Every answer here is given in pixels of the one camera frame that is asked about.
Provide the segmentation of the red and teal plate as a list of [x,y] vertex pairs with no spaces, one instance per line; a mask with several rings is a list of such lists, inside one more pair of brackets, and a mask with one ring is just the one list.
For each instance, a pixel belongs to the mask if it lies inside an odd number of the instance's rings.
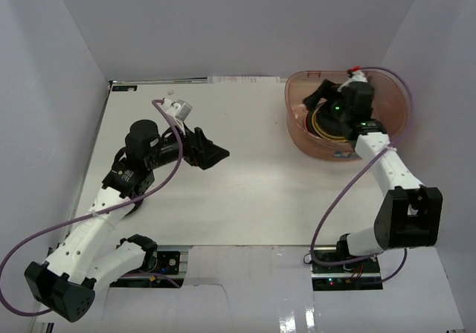
[[304,128],[307,132],[311,132],[312,130],[312,115],[307,112],[304,117],[303,121]]

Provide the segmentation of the yellow patterned plate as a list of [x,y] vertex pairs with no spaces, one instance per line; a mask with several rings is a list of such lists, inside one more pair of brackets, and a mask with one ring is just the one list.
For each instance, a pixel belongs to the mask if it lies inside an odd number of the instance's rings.
[[317,113],[318,110],[315,110],[313,115],[310,117],[312,128],[315,131],[315,134],[326,140],[330,140],[337,143],[346,143],[347,139],[344,136],[330,135],[328,132],[324,131],[320,127],[320,125],[318,124]]

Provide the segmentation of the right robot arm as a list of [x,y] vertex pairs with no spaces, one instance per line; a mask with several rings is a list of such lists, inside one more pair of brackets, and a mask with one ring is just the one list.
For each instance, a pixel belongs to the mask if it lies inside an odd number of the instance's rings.
[[440,229],[443,194],[425,186],[399,157],[387,129],[373,118],[374,94],[365,79],[349,79],[340,85],[324,80],[303,101],[316,132],[351,145],[367,161],[357,177],[372,170],[383,194],[371,226],[345,233],[337,241],[334,262],[311,256],[319,265],[338,266],[347,273],[388,250],[432,247]]

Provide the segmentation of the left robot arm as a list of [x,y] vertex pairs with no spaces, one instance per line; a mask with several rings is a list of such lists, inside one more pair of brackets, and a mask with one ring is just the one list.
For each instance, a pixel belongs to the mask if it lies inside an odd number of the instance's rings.
[[97,292],[119,277],[133,270],[152,271],[158,246],[146,236],[123,238],[113,252],[101,259],[96,255],[120,220],[140,207],[141,196],[154,181],[154,169],[179,158],[209,169],[229,155],[200,128],[174,126],[161,134],[151,120],[134,122],[90,207],[91,218],[79,223],[43,262],[25,269],[33,297],[74,323],[90,309]]

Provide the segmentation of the pink translucent plastic bin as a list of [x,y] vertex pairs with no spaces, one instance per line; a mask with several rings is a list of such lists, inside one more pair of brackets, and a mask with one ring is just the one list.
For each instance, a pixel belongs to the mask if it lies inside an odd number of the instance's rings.
[[[373,118],[384,125],[393,140],[404,133],[411,119],[409,90],[389,71],[376,68],[365,70],[370,84],[375,88]],[[312,129],[307,132],[303,121],[308,112],[303,100],[324,81],[342,84],[347,71],[301,71],[288,78],[285,85],[286,125],[295,146],[306,155],[336,162],[357,161],[359,156],[348,143],[337,143],[320,138]]]

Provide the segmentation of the black label sticker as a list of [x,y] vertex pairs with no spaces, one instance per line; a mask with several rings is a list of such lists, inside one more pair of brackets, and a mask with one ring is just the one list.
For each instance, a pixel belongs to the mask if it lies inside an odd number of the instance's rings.
[[136,85],[114,85],[111,88],[111,92],[130,92],[137,91]]

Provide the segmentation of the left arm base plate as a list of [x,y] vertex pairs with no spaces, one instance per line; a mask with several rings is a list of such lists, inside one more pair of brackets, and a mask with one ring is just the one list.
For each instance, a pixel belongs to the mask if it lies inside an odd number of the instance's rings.
[[158,261],[153,270],[143,273],[130,271],[109,285],[110,288],[180,288],[184,278],[180,271],[180,251],[159,251]]

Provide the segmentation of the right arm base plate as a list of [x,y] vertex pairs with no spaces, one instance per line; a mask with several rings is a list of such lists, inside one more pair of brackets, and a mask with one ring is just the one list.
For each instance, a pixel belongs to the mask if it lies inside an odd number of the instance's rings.
[[382,275],[377,258],[350,265],[327,267],[312,261],[307,253],[303,263],[311,269],[312,289],[319,291],[374,291],[382,290]]

